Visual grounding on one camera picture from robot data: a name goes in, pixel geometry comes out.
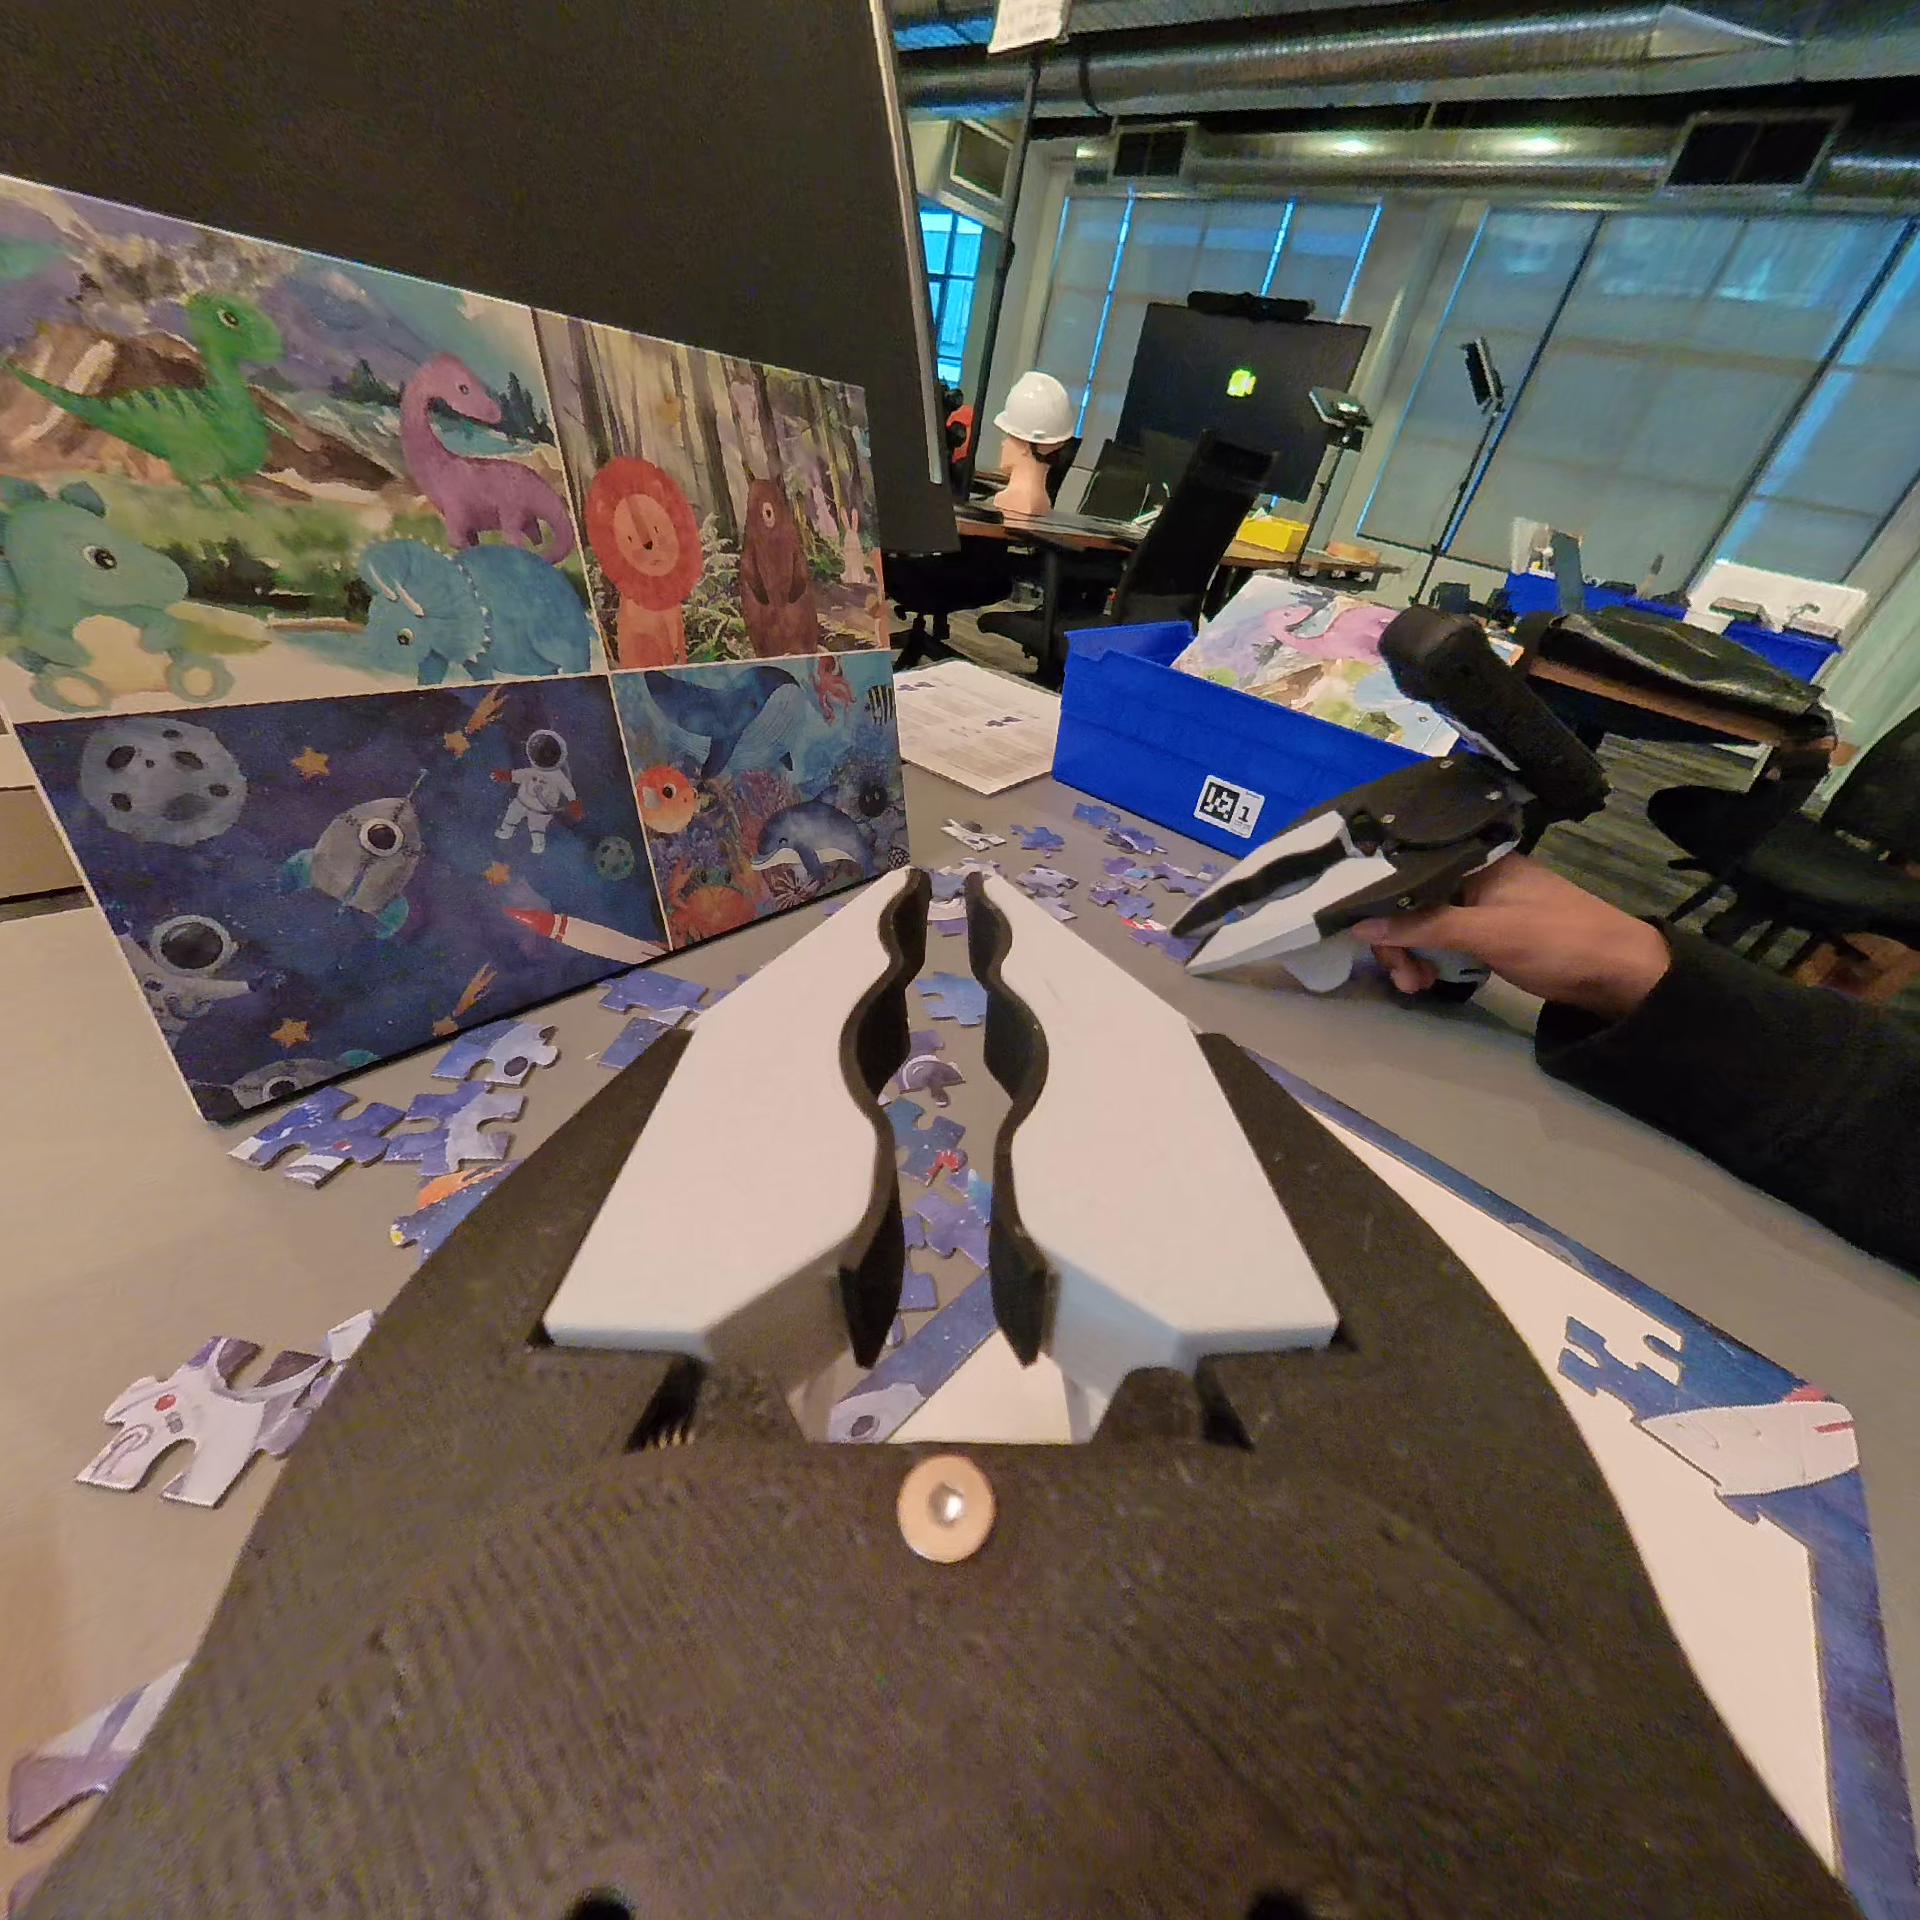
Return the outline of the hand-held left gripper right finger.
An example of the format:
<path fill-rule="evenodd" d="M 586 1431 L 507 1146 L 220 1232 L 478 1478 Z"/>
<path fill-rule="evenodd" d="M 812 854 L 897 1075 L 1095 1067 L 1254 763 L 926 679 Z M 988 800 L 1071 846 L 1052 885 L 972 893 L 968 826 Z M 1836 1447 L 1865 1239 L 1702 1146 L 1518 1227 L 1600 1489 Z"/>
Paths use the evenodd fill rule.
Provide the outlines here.
<path fill-rule="evenodd" d="M 1263 1162 L 1281 1091 L 999 874 L 968 877 L 983 1058 L 1008 1094 L 990 1279 L 1020 1361 L 1074 1384 L 1320 1353 L 1337 1306 Z"/>

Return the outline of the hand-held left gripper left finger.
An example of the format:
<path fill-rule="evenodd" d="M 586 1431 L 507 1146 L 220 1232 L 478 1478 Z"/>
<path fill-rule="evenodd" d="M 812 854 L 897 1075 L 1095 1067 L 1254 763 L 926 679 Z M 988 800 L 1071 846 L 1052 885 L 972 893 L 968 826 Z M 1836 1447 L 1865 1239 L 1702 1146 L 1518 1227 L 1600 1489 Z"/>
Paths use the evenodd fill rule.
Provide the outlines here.
<path fill-rule="evenodd" d="M 544 1310 L 558 1345 L 761 1373 L 873 1365 L 906 1230 L 880 1091 L 928 874 L 899 867 L 704 1010 Z"/>

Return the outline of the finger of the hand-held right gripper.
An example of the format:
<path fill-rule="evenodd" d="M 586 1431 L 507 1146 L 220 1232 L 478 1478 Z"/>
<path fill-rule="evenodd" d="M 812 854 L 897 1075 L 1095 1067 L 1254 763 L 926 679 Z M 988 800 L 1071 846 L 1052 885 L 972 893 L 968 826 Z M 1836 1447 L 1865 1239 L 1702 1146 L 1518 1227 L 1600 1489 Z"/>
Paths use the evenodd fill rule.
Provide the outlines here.
<path fill-rule="evenodd" d="M 1292 976 L 1352 976 L 1364 941 L 1345 927 L 1321 930 L 1320 915 L 1339 914 L 1378 887 L 1387 896 L 1401 890 L 1394 862 L 1336 862 L 1308 880 L 1290 880 L 1276 896 L 1209 933 L 1190 954 L 1190 971 L 1225 976 L 1281 965 Z"/>
<path fill-rule="evenodd" d="M 1260 910 L 1299 881 L 1316 881 L 1352 856 L 1350 822 L 1337 809 L 1321 809 L 1233 864 L 1168 930 L 1180 939 L 1209 937 L 1230 915 Z"/>

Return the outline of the scatter of purple puzzle pieces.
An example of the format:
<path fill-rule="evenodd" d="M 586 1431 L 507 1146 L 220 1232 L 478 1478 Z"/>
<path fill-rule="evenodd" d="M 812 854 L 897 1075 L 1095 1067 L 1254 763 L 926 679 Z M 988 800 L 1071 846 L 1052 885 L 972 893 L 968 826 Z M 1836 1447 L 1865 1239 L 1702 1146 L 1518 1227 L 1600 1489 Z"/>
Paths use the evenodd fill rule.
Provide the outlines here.
<path fill-rule="evenodd" d="M 6 1768 L 145 1736 L 328 1361 L 594 1091 L 633 1019 L 602 990 L 204 1120 L 92 904 L 6 920 Z M 322 1357 L 307 1390 L 294 1387 Z"/>

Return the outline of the blue framed puzzle tray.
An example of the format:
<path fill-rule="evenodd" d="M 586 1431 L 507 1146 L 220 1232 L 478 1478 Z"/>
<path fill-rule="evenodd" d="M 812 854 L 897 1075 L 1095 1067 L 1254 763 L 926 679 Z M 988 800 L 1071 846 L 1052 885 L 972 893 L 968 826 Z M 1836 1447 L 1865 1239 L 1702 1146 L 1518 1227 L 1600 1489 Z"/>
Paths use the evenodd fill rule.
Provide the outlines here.
<path fill-rule="evenodd" d="M 1052 1361 L 1022 1367 L 985 1304 L 977 1256 L 993 1127 L 982 1120 L 985 1071 L 956 1041 L 916 1033 L 916 1058 L 890 1087 L 907 1215 L 904 1313 L 876 1368 L 856 1379 L 839 1367 L 812 1387 L 835 1441 L 1090 1434 L 1090 1402 Z M 1647 1357 L 1643 1334 L 1714 1325 L 1294 1074 L 1276 1075 L 1411 1200 L 1520 1333 L 1598 1458 L 1702 1685 L 1801 1833 L 1864 1912 L 1916 1915 L 1908 1752 L 1860 1469 L 1722 1501 L 1625 1406 L 1558 1371 L 1570 1317 L 1625 1359 Z"/>

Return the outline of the person's right forearm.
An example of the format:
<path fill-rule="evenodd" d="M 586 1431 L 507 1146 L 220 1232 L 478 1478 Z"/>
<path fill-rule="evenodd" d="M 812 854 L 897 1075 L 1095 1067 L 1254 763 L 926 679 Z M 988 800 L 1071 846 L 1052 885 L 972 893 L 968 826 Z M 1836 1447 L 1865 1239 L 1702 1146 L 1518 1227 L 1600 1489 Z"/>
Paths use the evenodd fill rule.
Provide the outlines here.
<path fill-rule="evenodd" d="M 1625 1014 L 1550 999 L 1539 1067 L 1919 1272 L 1919 1027 L 1690 930 Z"/>

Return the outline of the person's right hand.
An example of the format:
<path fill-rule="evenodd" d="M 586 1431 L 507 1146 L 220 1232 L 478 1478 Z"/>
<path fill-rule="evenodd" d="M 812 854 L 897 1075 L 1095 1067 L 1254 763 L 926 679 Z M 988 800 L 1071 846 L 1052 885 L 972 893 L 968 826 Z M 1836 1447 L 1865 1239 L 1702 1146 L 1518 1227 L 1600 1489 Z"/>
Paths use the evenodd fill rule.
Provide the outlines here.
<path fill-rule="evenodd" d="M 1435 971 L 1426 953 L 1458 953 L 1542 1001 L 1600 1019 L 1635 1013 L 1667 977 L 1667 937 L 1524 854 L 1470 874 L 1458 902 L 1368 918 L 1352 927 L 1401 992 Z"/>

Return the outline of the dinosaur puzzle board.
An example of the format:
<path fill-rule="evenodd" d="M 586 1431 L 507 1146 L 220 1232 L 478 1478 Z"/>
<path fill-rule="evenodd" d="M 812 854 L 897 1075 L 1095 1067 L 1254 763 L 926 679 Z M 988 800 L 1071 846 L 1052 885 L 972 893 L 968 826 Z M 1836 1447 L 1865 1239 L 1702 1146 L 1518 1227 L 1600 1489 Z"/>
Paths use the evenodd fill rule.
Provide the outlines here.
<path fill-rule="evenodd" d="M 1401 695 L 1380 659 L 1380 634 L 1400 611 L 1352 592 L 1257 574 L 1203 624 L 1174 670 L 1439 755 L 1455 750 L 1456 730 Z"/>

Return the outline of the black jacket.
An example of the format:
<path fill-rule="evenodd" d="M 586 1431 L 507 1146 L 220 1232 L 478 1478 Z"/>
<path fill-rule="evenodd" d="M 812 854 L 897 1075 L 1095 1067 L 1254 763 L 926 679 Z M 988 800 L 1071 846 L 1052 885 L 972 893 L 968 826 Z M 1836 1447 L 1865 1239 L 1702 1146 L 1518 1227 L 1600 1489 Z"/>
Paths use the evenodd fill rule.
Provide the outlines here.
<path fill-rule="evenodd" d="M 1516 640 L 1524 657 L 1543 656 L 1611 681 L 1730 706 L 1746 717 L 1779 722 L 1791 736 L 1833 730 L 1833 714 L 1810 681 L 1740 640 L 1686 618 L 1628 603 L 1582 611 L 1536 609 L 1520 617 Z"/>

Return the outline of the laminated instruction sheet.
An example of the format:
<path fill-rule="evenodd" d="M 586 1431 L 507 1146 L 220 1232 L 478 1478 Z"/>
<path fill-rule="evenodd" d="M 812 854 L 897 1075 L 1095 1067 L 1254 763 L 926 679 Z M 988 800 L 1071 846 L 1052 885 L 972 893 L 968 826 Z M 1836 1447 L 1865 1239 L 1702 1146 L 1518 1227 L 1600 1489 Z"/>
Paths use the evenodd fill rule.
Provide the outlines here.
<path fill-rule="evenodd" d="M 1050 776 L 1062 697 L 964 657 L 894 677 L 904 761 L 979 794 Z"/>

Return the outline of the white storage box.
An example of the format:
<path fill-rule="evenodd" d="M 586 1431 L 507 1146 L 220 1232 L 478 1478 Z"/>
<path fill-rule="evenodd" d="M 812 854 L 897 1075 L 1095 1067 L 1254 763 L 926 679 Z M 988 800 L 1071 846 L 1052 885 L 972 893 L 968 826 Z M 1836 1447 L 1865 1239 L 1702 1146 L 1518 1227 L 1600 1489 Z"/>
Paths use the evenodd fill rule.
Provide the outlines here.
<path fill-rule="evenodd" d="M 1720 627 L 1736 618 L 1758 621 L 1771 632 L 1804 632 L 1842 641 L 1865 608 L 1865 592 L 1844 583 L 1817 583 L 1777 569 L 1716 560 L 1688 590 L 1694 624 Z"/>

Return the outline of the tripod light stand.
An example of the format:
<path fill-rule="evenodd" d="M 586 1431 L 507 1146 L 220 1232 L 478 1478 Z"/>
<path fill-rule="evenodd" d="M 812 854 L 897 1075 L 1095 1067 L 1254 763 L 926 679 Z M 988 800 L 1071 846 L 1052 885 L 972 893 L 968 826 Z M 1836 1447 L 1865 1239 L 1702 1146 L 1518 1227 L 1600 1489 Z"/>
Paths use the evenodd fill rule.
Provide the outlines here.
<path fill-rule="evenodd" d="M 1442 517 L 1435 525 L 1434 539 L 1426 545 L 1426 562 L 1425 562 L 1419 581 L 1415 583 L 1412 593 L 1411 593 L 1412 606 L 1419 606 L 1426 599 L 1430 583 L 1434 581 L 1434 570 L 1435 570 L 1439 562 L 1450 550 L 1450 543 L 1456 534 L 1458 522 L 1465 517 L 1465 509 L 1470 506 L 1473 493 L 1475 493 L 1475 489 L 1481 479 L 1481 470 L 1484 470 L 1484 466 L 1487 466 L 1487 461 L 1492 453 L 1492 442 L 1496 442 L 1498 431 L 1504 423 L 1504 410 L 1507 410 L 1504 378 L 1498 370 L 1490 344 L 1487 343 L 1484 336 L 1470 337 L 1468 343 L 1464 343 L 1464 355 L 1465 355 L 1464 363 L 1465 363 L 1465 370 L 1468 370 L 1475 408 L 1480 414 L 1480 439 L 1476 439 L 1476 446 L 1473 448 L 1473 455 L 1470 455 L 1470 459 L 1468 459 L 1468 464 L 1465 464 L 1465 469 L 1458 478 L 1452 502 L 1442 512 Z"/>

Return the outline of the large black display screen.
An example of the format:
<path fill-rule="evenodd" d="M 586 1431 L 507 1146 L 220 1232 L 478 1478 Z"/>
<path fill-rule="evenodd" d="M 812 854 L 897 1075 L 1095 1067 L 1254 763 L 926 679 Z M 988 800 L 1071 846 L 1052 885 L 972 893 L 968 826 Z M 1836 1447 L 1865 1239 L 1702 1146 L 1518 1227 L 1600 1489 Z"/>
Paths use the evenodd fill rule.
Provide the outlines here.
<path fill-rule="evenodd" d="M 1313 390 L 1350 392 L 1371 329 L 1306 298 L 1196 293 L 1143 313 L 1113 439 L 1219 441 L 1271 455 L 1264 491 L 1308 498 L 1328 453 Z"/>

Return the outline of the assembled rocket puzzle section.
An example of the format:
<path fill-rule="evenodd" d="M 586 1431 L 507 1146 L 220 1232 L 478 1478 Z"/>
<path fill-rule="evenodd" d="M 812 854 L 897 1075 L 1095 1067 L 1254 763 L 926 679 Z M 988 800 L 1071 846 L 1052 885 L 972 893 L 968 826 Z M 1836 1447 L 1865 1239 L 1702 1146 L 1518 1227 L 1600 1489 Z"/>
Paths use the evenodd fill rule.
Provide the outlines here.
<path fill-rule="evenodd" d="M 1836 1480 L 1858 1466 L 1851 1409 L 1728 1334 L 1688 1323 L 1643 1334 L 1647 1357 L 1617 1354 L 1570 1317 L 1562 1378 L 1628 1407 L 1640 1433 L 1702 1472 L 1727 1504 Z"/>

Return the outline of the black computer monitor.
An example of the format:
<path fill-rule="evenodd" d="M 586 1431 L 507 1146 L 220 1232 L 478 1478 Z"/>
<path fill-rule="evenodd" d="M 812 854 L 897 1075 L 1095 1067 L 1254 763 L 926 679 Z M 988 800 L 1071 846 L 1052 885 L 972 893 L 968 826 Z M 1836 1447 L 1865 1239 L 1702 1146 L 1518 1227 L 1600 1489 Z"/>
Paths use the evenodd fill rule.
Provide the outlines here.
<path fill-rule="evenodd" d="M 8 173 L 848 378 L 956 543 L 884 5 L 3 10 Z"/>

